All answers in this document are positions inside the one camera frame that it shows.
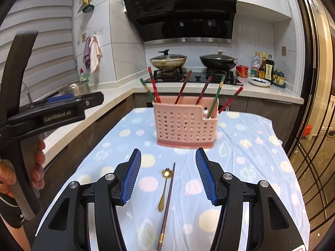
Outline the person's left hand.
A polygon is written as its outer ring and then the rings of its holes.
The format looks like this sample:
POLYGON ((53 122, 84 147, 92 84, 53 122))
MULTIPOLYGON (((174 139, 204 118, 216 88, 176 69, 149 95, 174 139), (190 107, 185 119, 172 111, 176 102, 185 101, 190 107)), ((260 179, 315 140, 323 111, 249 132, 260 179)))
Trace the person's left hand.
POLYGON ((10 142, 1 149, 1 193, 16 199, 37 200, 44 188, 45 144, 38 136, 10 142))

